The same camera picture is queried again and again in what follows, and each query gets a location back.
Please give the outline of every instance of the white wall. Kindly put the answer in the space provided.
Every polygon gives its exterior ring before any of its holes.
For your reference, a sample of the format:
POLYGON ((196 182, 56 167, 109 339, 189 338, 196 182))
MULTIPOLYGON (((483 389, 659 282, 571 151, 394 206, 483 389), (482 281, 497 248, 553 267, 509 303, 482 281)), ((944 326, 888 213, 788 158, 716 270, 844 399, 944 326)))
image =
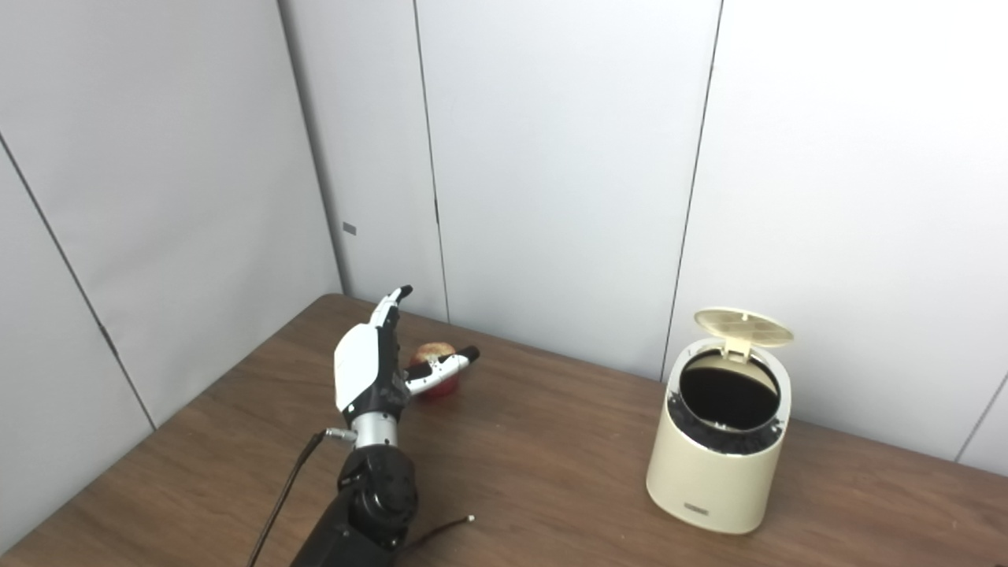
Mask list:
POLYGON ((3 554, 151 429, 2 147, 0 242, 3 554))
POLYGON ((447 321, 412 2, 282 6, 347 294, 410 284, 403 309, 447 321))
POLYGON ((275 2, 0 8, 0 128, 157 424, 335 257, 275 2))
POLYGON ((454 324, 658 378, 718 8, 417 2, 454 324))
POLYGON ((728 0, 666 360, 700 308, 765 313, 796 417, 954 458, 1008 368, 1006 25, 728 0))

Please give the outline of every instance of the cable connector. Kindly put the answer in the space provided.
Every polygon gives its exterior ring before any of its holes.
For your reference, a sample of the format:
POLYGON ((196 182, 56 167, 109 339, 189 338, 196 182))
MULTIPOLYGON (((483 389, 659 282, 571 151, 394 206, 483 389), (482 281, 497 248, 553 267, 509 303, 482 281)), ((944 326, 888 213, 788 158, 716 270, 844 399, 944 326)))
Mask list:
POLYGON ((350 431, 349 429, 331 427, 326 430, 326 437, 353 443, 354 441, 357 441, 357 432, 350 431))

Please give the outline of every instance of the small gray sticker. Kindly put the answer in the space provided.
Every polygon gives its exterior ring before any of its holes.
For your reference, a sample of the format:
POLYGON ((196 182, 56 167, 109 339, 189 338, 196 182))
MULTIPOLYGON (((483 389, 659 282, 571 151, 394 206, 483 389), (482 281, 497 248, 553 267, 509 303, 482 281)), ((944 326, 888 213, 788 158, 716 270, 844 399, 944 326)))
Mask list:
POLYGON ((704 516, 707 516, 709 514, 706 509, 704 509, 704 508, 702 508, 700 506, 695 506, 695 505, 692 505, 689 502, 682 502, 682 505, 686 506, 686 509, 691 509, 691 511, 696 512, 697 514, 703 514, 704 516))

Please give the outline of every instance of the wooden table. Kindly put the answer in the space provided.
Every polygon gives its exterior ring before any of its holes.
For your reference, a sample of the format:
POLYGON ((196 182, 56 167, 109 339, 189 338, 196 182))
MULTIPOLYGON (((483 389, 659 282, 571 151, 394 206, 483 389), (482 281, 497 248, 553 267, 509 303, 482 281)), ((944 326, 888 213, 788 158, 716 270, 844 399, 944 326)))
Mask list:
MULTIPOLYGON (((244 565, 307 438, 343 425, 333 348, 370 311, 320 299, 0 565, 244 565)), ((404 567, 1008 564, 1008 478, 794 422, 763 526, 713 534, 645 491, 661 384, 409 315, 399 339, 404 357, 432 340, 483 351, 456 394, 404 413, 420 491, 412 535, 477 516, 404 567)), ((316 451, 259 565, 289 564, 346 452, 316 451)))

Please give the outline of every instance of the robotic finger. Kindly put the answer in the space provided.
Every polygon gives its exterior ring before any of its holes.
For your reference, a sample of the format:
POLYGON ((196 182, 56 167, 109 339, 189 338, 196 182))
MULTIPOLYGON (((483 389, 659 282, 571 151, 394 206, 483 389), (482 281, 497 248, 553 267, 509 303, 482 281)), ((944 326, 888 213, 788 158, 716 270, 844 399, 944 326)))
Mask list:
POLYGON ((448 354, 425 362, 414 364, 404 369, 406 372, 406 388, 410 395, 426 391, 443 381, 456 375, 480 357, 480 349, 467 346, 455 354, 448 354))

